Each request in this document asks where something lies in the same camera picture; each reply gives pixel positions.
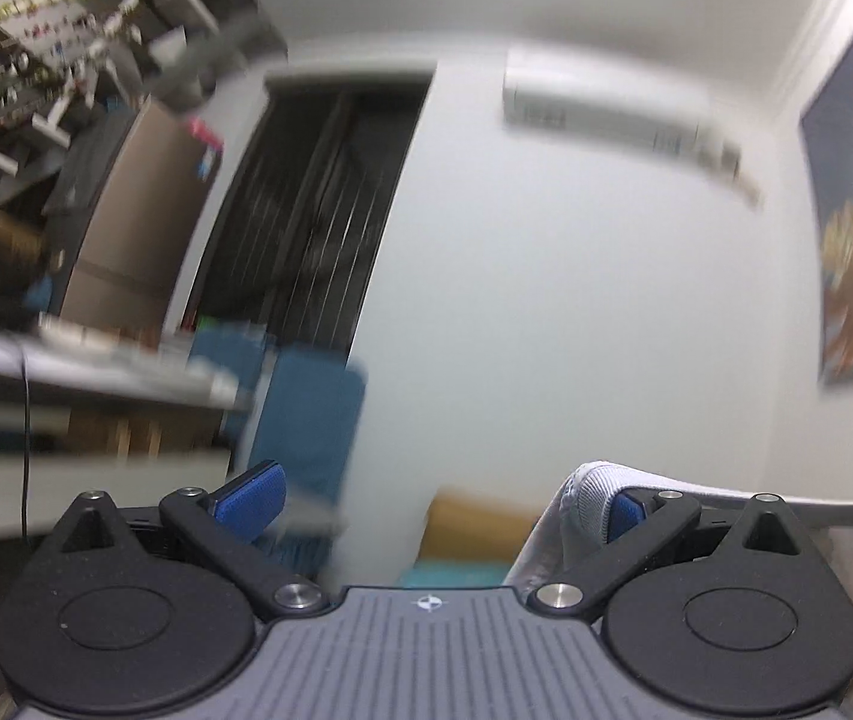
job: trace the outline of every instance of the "black cable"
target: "black cable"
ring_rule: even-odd
[[[26,535],[26,500],[30,492],[30,448],[33,440],[30,429],[30,376],[26,372],[26,350],[22,346],[20,346],[20,373],[23,377],[23,484],[20,489],[20,534],[23,541],[29,544]]]

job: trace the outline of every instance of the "white desk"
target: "white desk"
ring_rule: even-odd
[[[184,365],[152,355],[81,357],[44,346],[34,338],[0,333],[0,428],[22,429],[20,350],[30,379],[31,411],[38,427],[52,432],[68,420],[77,403],[103,408],[147,404],[164,408],[223,412],[238,408],[236,379],[209,365]],[[223,484],[230,454],[210,449],[129,455],[34,454],[30,464],[28,526],[46,531],[83,490],[107,490],[118,506],[152,506],[180,487],[215,490]],[[0,454],[0,538],[20,533],[20,454]]]

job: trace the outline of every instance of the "blue gripper pad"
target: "blue gripper pad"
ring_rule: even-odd
[[[644,507],[636,503],[626,493],[620,493],[610,504],[610,518],[607,520],[607,543],[620,538],[634,525],[646,519]]]
[[[284,510],[286,474],[279,464],[262,464],[223,485],[211,501],[214,519],[250,543]]]

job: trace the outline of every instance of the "gray gripper plate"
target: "gray gripper plate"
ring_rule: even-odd
[[[703,720],[631,682],[590,627],[529,613],[509,587],[355,587],[332,613],[277,623],[238,678],[167,717]]]

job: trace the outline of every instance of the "air conditioner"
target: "air conditioner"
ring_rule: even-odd
[[[741,180],[740,147],[713,122],[707,88],[659,68],[601,55],[513,49],[503,79],[503,112],[511,124],[686,160],[756,194]]]

